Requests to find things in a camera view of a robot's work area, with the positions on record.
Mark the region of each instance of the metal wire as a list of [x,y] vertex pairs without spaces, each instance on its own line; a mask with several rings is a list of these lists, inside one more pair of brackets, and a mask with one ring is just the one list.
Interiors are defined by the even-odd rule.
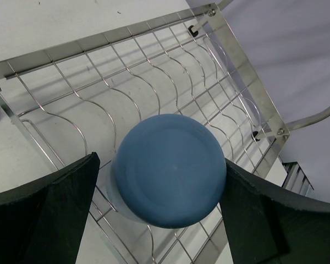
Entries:
[[[93,50],[90,50],[90,51],[85,51],[82,47],[82,45],[77,41],[77,44],[79,45],[80,49],[82,50],[82,53],[77,55],[77,56],[72,56],[70,58],[64,58],[64,59],[61,59],[61,60],[57,60],[57,61],[54,61],[50,54],[47,53],[47,55],[49,56],[50,60],[51,60],[51,63],[49,65],[51,66],[54,66],[57,71],[59,72],[60,76],[63,78],[63,80],[66,82],[66,84],[69,86],[69,88],[71,89],[71,92],[67,92],[67,93],[64,93],[58,97],[55,97],[53,99],[50,99],[49,101],[46,101],[44,103],[40,103],[34,93],[28,88],[27,84],[23,82],[22,78],[20,77],[20,74],[16,73],[14,68],[8,63],[8,65],[10,66],[10,68],[12,69],[13,71],[13,74],[14,76],[21,82],[21,84],[23,85],[23,87],[25,88],[25,90],[28,92],[28,94],[35,100],[36,102],[36,106],[34,107],[31,107],[23,112],[21,112],[20,114],[18,114],[18,117],[23,117],[24,115],[28,114],[28,113],[31,113],[37,109],[41,109],[44,113],[48,114],[48,115],[51,115],[51,116],[54,116],[54,117],[57,117],[57,118],[60,118],[60,119],[63,119],[64,121],[68,122],[70,125],[72,125],[77,131],[78,133],[81,135],[82,137],[82,140],[84,142],[84,146],[85,146],[85,155],[88,153],[88,146],[87,146],[87,141],[86,141],[86,138],[84,136],[84,134],[82,133],[81,129],[75,125],[75,123],[70,120],[70,119],[67,119],[61,115],[57,115],[57,114],[54,114],[54,113],[51,113],[51,112],[48,112],[46,111],[45,109],[45,106],[46,105],[49,105],[53,102],[58,102],[59,100],[67,97],[67,96],[70,96],[70,95],[73,95],[73,96],[76,96],[79,100],[83,101],[83,102],[86,102],[86,103],[89,103],[91,105],[94,105],[96,106],[97,108],[101,109],[105,114],[106,114],[106,120],[108,120],[107,122],[111,122],[112,126],[113,126],[113,136],[114,136],[114,140],[113,140],[113,151],[116,152],[117,150],[117,147],[116,147],[116,138],[118,136],[118,133],[119,133],[119,129],[117,129],[117,125],[118,123],[116,123],[116,120],[117,119],[114,119],[114,117],[110,114],[109,111],[106,110],[107,107],[104,107],[102,103],[96,103],[95,101],[92,101],[92,100],[87,100],[86,98],[82,97],[80,94],[79,94],[79,91],[82,91],[88,87],[90,87],[91,89],[93,88],[94,85],[100,83],[101,81],[104,82],[105,84],[105,91],[108,91],[108,90],[111,90],[111,91],[114,91],[114,92],[117,92],[119,93],[120,95],[122,96],[126,96],[127,97],[127,100],[129,100],[133,106],[132,108],[134,107],[134,110],[136,111],[136,114],[137,114],[137,118],[138,118],[138,122],[140,122],[142,120],[142,115],[141,115],[141,111],[140,111],[140,108],[139,108],[139,105],[136,103],[135,99],[133,97],[131,97],[129,94],[127,94],[126,92],[122,91],[121,89],[117,89],[116,87],[111,87],[110,84],[107,82],[107,79],[113,77],[113,76],[116,76],[120,73],[123,73],[123,72],[127,72],[129,75],[131,75],[133,78],[137,78],[141,81],[143,81],[145,84],[146,84],[146,88],[144,88],[144,90],[147,90],[147,93],[151,93],[152,94],[152,98],[154,99],[154,102],[157,103],[157,109],[156,109],[156,114],[160,114],[161,113],[161,110],[162,110],[162,105],[161,103],[164,103],[161,101],[161,97],[159,96],[158,94],[158,87],[157,87],[157,84],[156,83],[152,83],[150,82],[149,80],[145,79],[143,76],[141,76],[141,74],[135,74],[135,72],[132,70],[134,69],[135,67],[140,67],[141,65],[143,65],[144,63],[145,64],[148,64],[150,65],[153,69],[156,69],[157,71],[161,72],[161,74],[163,75],[164,78],[168,79],[170,82],[171,82],[171,90],[170,92],[175,96],[174,98],[174,102],[175,102],[175,107],[176,107],[176,111],[174,111],[174,113],[178,113],[178,114],[184,114],[184,110],[186,110],[187,108],[189,108],[191,106],[191,104],[194,104],[195,107],[198,109],[199,113],[201,114],[201,116],[203,116],[204,118],[204,125],[208,125],[210,127],[212,127],[213,129],[215,130],[218,130],[220,132],[220,135],[222,136],[222,138],[225,138],[225,142],[227,142],[229,144],[229,148],[230,148],[230,153],[225,153],[227,156],[230,157],[230,159],[232,159],[233,162],[235,163],[238,163],[244,156],[247,156],[249,161],[251,162],[251,164],[253,165],[253,167],[255,168],[256,164],[252,161],[252,158],[251,158],[251,155],[249,154],[248,150],[250,149],[250,147],[254,144],[256,144],[258,146],[258,149],[260,150],[260,146],[257,144],[257,142],[255,140],[251,140],[249,142],[249,144],[247,146],[245,146],[244,144],[244,136],[247,135],[247,133],[245,134],[244,131],[243,131],[243,128],[242,128],[242,125],[240,125],[233,117],[231,117],[230,115],[226,114],[225,110],[227,109],[228,106],[232,105],[238,112],[243,112],[248,120],[248,122],[250,123],[250,128],[251,130],[253,131],[253,127],[262,127],[262,120],[261,120],[261,117],[260,117],[260,113],[259,113],[259,110],[257,109],[257,107],[255,106],[255,104],[248,98],[245,98],[243,96],[243,92],[247,89],[247,87],[245,89],[242,89],[241,91],[237,91],[236,88],[235,88],[235,85],[233,83],[233,80],[231,78],[231,73],[229,73],[228,71],[224,70],[223,67],[220,65],[218,59],[216,58],[213,50],[211,50],[211,47],[206,43],[206,40],[209,40],[210,42],[213,42],[212,39],[210,39],[210,34],[212,34],[212,32],[209,32],[209,33],[204,33],[202,34],[201,36],[198,36],[196,38],[193,38],[193,37],[190,37],[189,40],[185,40],[185,41],[180,41],[178,36],[175,34],[175,31],[173,30],[173,26],[174,25],[180,25],[182,24],[184,27],[184,31],[183,32],[187,32],[187,27],[184,23],[184,21],[186,20],[182,20],[180,15],[177,14],[178,17],[180,18],[180,21],[178,23],[173,23],[173,24],[168,24],[166,23],[165,19],[163,18],[164,22],[166,23],[165,26],[163,26],[161,29],[153,29],[152,27],[150,27],[150,25],[148,23],[147,26],[149,28],[149,31],[146,32],[146,33],[142,33],[140,35],[134,35],[130,28],[126,28],[129,32],[129,38],[127,38],[126,40],[124,41],[133,41],[136,46],[137,46],[137,50],[141,52],[141,54],[143,55],[144,59],[141,60],[141,61],[138,61],[137,63],[133,63],[130,65],[127,65],[126,62],[125,62],[125,59],[122,55],[120,55],[120,53],[117,51],[117,43],[110,43],[108,38],[106,36],[105,39],[109,42],[109,44],[107,45],[104,45],[103,47],[100,47],[100,48],[96,48],[96,49],[93,49]],[[158,36],[158,34],[160,34],[162,32],[162,30],[169,30],[170,33],[171,33],[171,38],[175,41],[175,46],[171,47],[171,48],[167,48],[165,47],[164,43],[160,40],[160,37]],[[148,56],[145,52],[145,50],[142,48],[142,46],[140,45],[140,42],[138,40],[138,37],[139,36],[145,36],[145,35],[149,35],[149,36],[153,36],[156,40],[156,43],[158,44],[158,46],[160,47],[160,51],[157,52],[155,55],[152,55],[152,56]],[[202,46],[201,44],[198,43],[199,40],[203,40],[203,43],[205,44],[206,47]],[[206,56],[208,56],[208,58],[213,62],[212,63],[212,67],[211,67],[211,70],[213,71],[213,76],[216,80],[216,82],[214,84],[212,84],[211,86],[208,85],[208,78],[210,77],[210,75],[207,75],[206,72],[205,72],[205,67],[207,67],[208,65],[204,65],[200,58],[195,56],[187,47],[186,45],[187,44],[190,44],[190,43],[194,43],[196,45],[196,47],[203,51]],[[103,49],[103,48],[110,48],[113,53],[116,55],[117,57],[117,60],[119,60],[122,65],[123,65],[123,69],[121,70],[115,70],[113,73],[107,75],[107,76],[103,76],[101,71],[99,70],[99,64],[97,65],[90,57],[90,53],[93,52],[93,51],[96,51],[96,50],[100,50],[100,49]],[[186,56],[188,56],[189,58],[191,58],[194,62],[195,65],[197,65],[197,68],[199,70],[199,74],[201,74],[202,76],[202,80],[201,80],[201,83],[200,85],[202,85],[204,87],[204,91],[201,92],[200,94],[198,95],[194,95],[194,82],[193,82],[193,78],[190,74],[190,72],[188,71],[188,69],[186,68],[186,66],[184,65],[184,63],[182,63],[179,59],[176,59],[174,56],[172,56],[172,52],[173,51],[180,51],[181,53],[185,54]],[[96,71],[96,73],[98,74],[99,76],[99,79],[95,80],[95,81],[92,81],[84,86],[81,86],[81,87],[78,87],[78,88],[74,88],[71,84],[71,82],[69,81],[69,76],[65,75],[63,73],[63,71],[61,70],[60,66],[59,66],[59,63],[60,62],[65,62],[65,61],[68,61],[68,60],[72,60],[76,57],[79,57],[79,56],[85,56],[89,63],[91,63],[93,69]],[[180,66],[181,69],[183,70],[183,73],[185,74],[184,76],[186,77],[186,83],[183,84],[183,85],[186,85],[186,87],[182,87],[182,88],[185,88],[186,89],[186,92],[190,93],[190,100],[186,101],[185,104],[183,106],[180,106],[179,105],[179,97],[182,95],[180,94],[180,90],[179,88],[181,86],[179,86],[177,83],[176,83],[176,80],[174,78],[174,75],[173,73],[170,73],[170,71],[167,71],[164,69],[164,67],[160,66],[160,65],[155,65],[155,63],[153,62],[153,60],[155,58],[158,58],[160,56],[163,56],[165,58],[167,58],[169,61],[172,61],[174,62],[176,65]],[[225,67],[227,68],[227,57],[226,55],[224,54],[224,57],[225,57]],[[222,71],[223,73],[223,77],[222,78],[219,78],[219,75],[218,75],[218,71]],[[234,96],[230,97],[226,91],[226,89],[223,87],[223,82],[224,81],[227,81],[230,83],[229,85],[229,89],[232,89],[235,93]],[[223,94],[225,94],[225,96],[227,97],[227,100],[228,102],[224,105],[224,106],[219,106],[219,104],[217,103],[217,99],[215,98],[215,96],[213,95],[213,88],[214,87],[219,87],[220,90],[223,92]],[[203,109],[203,106],[200,105],[199,103],[199,99],[202,98],[204,95],[208,95],[209,98],[210,98],[210,103],[213,104],[216,108],[216,112],[214,114],[210,114],[210,116],[206,115],[205,112],[204,112],[204,109]],[[238,99],[240,102],[241,102],[241,105],[240,106],[237,106],[234,102],[234,100]],[[258,123],[254,123],[253,120],[252,120],[252,117],[250,116],[247,108],[245,107],[245,104],[243,103],[242,99],[246,102],[248,102],[249,104],[251,104],[256,112],[256,116],[258,116]],[[223,117],[223,118],[226,118],[226,119],[229,119],[230,122],[232,122],[234,124],[235,127],[237,127],[237,131],[240,135],[240,144],[241,144],[241,147],[240,147],[240,152],[236,153],[235,152],[235,149],[233,147],[233,142],[232,142],[232,136],[229,136],[227,134],[227,132],[218,127],[218,126],[215,126],[212,122],[215,118],[218,118],[218,117]],[[55,166],[56,169],[57,166],[54,164],[53,160],[51,159],[51,157],[49,157],[49,155],[47,154],[47,152],[44,150],[45,147],[43,147],[43,145],[45,145],[49,150],[50,152],[52,153],[52,155],[58,160],[59,163],[61,163],[62,166],[65,166],[65,163],[64,163],[64,158],[65,157],[62,157],[60,154],[59,154],[59,151],[57,151],[56,149],[54,149],[53,145],[54,144],[51,144],[51,142],[49,142],[47,140],[47,138],[44,136],[44,133],[42,131],[39,130],[39,127],[38,125],[36,125],[34,122],[32,122],[30,119],[28,118],[25,118],[25,119],[21,119],[21,121],[23,123],[27,123],[27,124],[30,124],[30,126],[33,128],[34,131],[36,131],[37,135],[39,136],[40,140],[37,140],[33,137],[32,133],[30,134],[31,137],[34,139],[34,141],[37,143],[38,147],[43,151],[43,153],[48,157],[49,161]],[[100,166],[100,169],[102,169],[103,167],[105,167],[106,165],[108,165],[109,163],[111,162],[111,160],[104,160],[103,161],[103,165]],[[102,229],[102,232],[104,233],[104,235],[107,237],[107,239],[111,242],[112,246],[116,249],[117,253],[120,254],[120,256],[122,257],[122,259],[126,262],[126,259],[128,258],[128,256],[130,256],[132,258],[132,262],[134,263],[142,263],[141,260],[138,260],[137,257],[134,255],[135,252],[132,251],[132,245],[128,245],[128,243],[125,241],[125,239],[122,238],[122,236],[118,233],[118,228],[117,226],[112,226],[110,224],[110,221],[108,219],[108,217],[110,216],[111,212],[112,211],[115,211],[117,212],[116,208],[112,205],[112,203],[109,201],[109,199],[106,197],[105,195],[105,192],[97,185],[96,186],[96,192],[98,194],[100,194],[100,196],[102,197],[102,201],[106,202],[106,204],[109,206],[108,209],[106,209],[106,211],[102,211],[98,206],[97,206],[97,203],[95,203],[95,201],[92,202],[92,205],[93,207],[97,210],[98,212],[98,216],[93,216],[92,213],[90,212],[91,216],[93,217],[93,219],[95,220],[95,222],[97,223],[97,225]],[[216,210],[218,210],[220,213],[220,208],[218,206],[216,206]],[[116,237],[116,240],[117,241],[112,241],[113,239],[110,239],[110,236],[109,234],[105,231],[105,229],[103,228],[104,225],[107,225],[111,232],[115,235]],[[198,228],[201,228],[203,229],[203,231],[205,232],[206,234],[206,241],[209,241],[211,239],[211,232],[209,230],[207,230],[205,228],[205,226],[202,224],[202,222],[199,222],[199,226]],[[153,263],[155,264],[161,264],[165,259],[166,257],[169,255],[169,253],[171,252],[171,250],[173,250],[173,248],[175,247],[176,244],[179,244],[181,246],[181,248],[183,249],[183,252],[186,254],[186,256],[190,259],[191,263],[194,263],[195,261],[195,258],[192,258],[188,252],[188,250],[186,249],[186,246],[182,243],[182,241],[180,240],[180,238],[185,234],[185,232],[187,231],[188,228],[184,228],[179,234],[177,234],[177,232],[174,230],[173,233],[174,233],[174,237],[175,237],[175,241],[172,243],[172,245],[169,247],[169,249],[163,254],[163,256],[156,256],[155,255],[155,240],[156,240],[156,237],[154,236],[153,234],[153,231],[152,231],[152,228],[150,225],[145,225],[145,229],[148,230],[149,234],[150,234],[150,241],[151,241],[151,248],[150,248],[150,254],[151,254],[151,260]],[[118,243],[121,243],[122,244],[122,248],[120,249],[119,247],[117,247],[116,245]]]
[[62,120],[65,120],[65,121],[67,121],[68,123],[70,123],[78,132],[79,132],[79,134],[81,135],[81,137],[82,137],[82,139],[83,139],[83,143],[84,143],[84,148],[85,148],[85,155],[87,155],[88,154],[88,146],[87,146],[87,141],[86,141],[86,138],[84,137],[84,135],[83,135],[83,133],[82,133],[82,131],[79,129],[79,127],[75,124],[75,123],[73,123],[71,120],[69,120],[69,119],[67,119],[67,118],[65,118],[65,117],[63,117],[63,116],[61,116],[61,115],[58,115],[58,114],[53,114],[53,113],[50,113],[50,112],[48,112],[48,111],[46,111],[45,110],[45,108],[43,107],[43,105],[41,105],[39,102],[38,102],[38,100],[37,100],[37,98],[33,95],[33,93],[29,90],[29,88],[28,88],[28,86],[26,85],[26,83],[24,83],[24,81],[21,79],[21,77],[20,77],[20,75],[19,74],[17,74],[16,72],[15,72],[15,70],[12,68],[12,66],[11,66],[11,64],[9,63],[9,62],[7,62],[7,64],[9,65],[9,67],[11,68],[11,70],[12,70],[12,72],[14,73],[14,75],[16,76],[16,78],[21,82],[21,84],[23,85],[23,87],[25,87],[25,89],[26,89],[26,91],[29,93],[29,95],[33,98],[33,100],[37,103],[37,105],[38,105],[38,107],[40,108],[40,109],[42,109],[45,113],[47,113],[47,114],[49,114],[49,115],[51,115],[51,116],[53,116],[53,117],[58,117],[58,118],[61,118]]
[[[188,20],[193,20],[193,18],[185,18],[184,19],[184,21],[188,21]],[[175,21],[175,22],[171,23],[171,26],[177,25],[179,23],[181,23],[181,21]],[[162,30],[162,29],[164,29],[164,27],[165,26],[160,26],[160,27],[154,28],[154,31]],[[138,36],[144,36],[144,35],[147,35],[147,34],[148,34],[148,32],[143,32],[143,33],[138,34]],[[122,43],[122,42],[128,41],[130,38],[131,37],[124,38],[122,40],[119,40],[119,41],[114,42],[114,44],[118,44],[118,43]],[[98,51],[98,50],[102,50],[102,49],[104,49],[106,47],[109,47],[109,44],[106,44],[106,45],[102,45],[100,47],[95,47],[95,48],[89,49],[88,50],[88,53],[94,52],[94,51]],[[78,53],[78,54],[72,55],[70,57],[57,59],[57,60],[55,60],[55,62],[56,63],[65,62],[65,61],[68,61],[70,59],[78,58],[78,57],[82,56],[83,54],[84,54],[84,52]],[[32,73],[32,72],[35,72],[37,70],[41,70],[41,69],[47,68],[49,66],[52,66],[52,63],[46,63],[44,65],[35,67],[33,69],[23,70],[23,71],[18,72],[18,74],[19,75],[24,75],[24,74]],[[12,79],[12,78],[15,78],[15,75],[10,75],[10,76],[6,77],[7,80]]]

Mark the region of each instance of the gray wall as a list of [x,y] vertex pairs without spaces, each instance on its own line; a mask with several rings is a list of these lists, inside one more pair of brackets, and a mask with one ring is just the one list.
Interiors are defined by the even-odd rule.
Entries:
[[[234,0],[223,13],[285,122],[330,105],[330,0]],[[292,132],[281,157],[330,202],[330,118]]]

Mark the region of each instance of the metal bracket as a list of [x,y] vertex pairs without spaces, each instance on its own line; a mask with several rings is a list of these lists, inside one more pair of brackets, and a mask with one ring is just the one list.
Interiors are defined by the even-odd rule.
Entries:
[[268,138],[270,136],[274,136],[276,138],[280,138],[282,136],[288,136],[289,135],[289,131],[285,131],[283,128],[279,128],[276,132],[273,132],[271,130],[269,131],[264,131],[263,130],[260,130],[259,132],[255,132],[253,134],[253,137],[255,138],[255,140],[259,141],[261,139],[265,139],[265,138]]
[[[213,17],[215,14],[216,14],[215,9],[211,9],[207,12],[207,15],[209,17]],[[204,18],[199,20],[197,24],[195,24],[194,26],[190,26],[188,30],[190,31],[193,37],[196,37],[198,35],[198,31],[207,23],[208,23],[208,17],[204,16]]]

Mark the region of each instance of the dish rack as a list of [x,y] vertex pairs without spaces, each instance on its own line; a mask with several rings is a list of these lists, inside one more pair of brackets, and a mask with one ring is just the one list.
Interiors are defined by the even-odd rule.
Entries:
[[98,153],[90,216],[119,262],[214,263],[227,242],[219,207],[176,230],[115,211],[106,171],[135,124],[162,113],[190,116],[210,129],[226,158],[263,178],[289,136],[221,13],[229,2],[0,62],[0,105],[52,171]]

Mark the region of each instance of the blue cup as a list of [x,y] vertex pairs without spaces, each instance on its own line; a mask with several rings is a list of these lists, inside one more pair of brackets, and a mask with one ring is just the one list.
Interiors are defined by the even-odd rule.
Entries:
[[127,134],[107,175],[107,194],[129,219],[182,228],[205,218],[226,183],[220,144],[182,115],[148,118]]

